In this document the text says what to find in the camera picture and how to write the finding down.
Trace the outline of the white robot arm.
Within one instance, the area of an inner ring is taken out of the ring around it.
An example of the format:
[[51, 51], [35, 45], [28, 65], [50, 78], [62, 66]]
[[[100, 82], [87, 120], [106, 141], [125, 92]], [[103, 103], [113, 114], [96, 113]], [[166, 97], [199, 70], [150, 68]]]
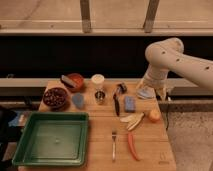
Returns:
[[168, 38], [150, 44], [145, 50], [148, 68], [137, 85], [149, 87], [162, 100], [166, 98], [166, 79], [169, 71], [213, 92], [213, 61], [185, 55], [179, 38]]

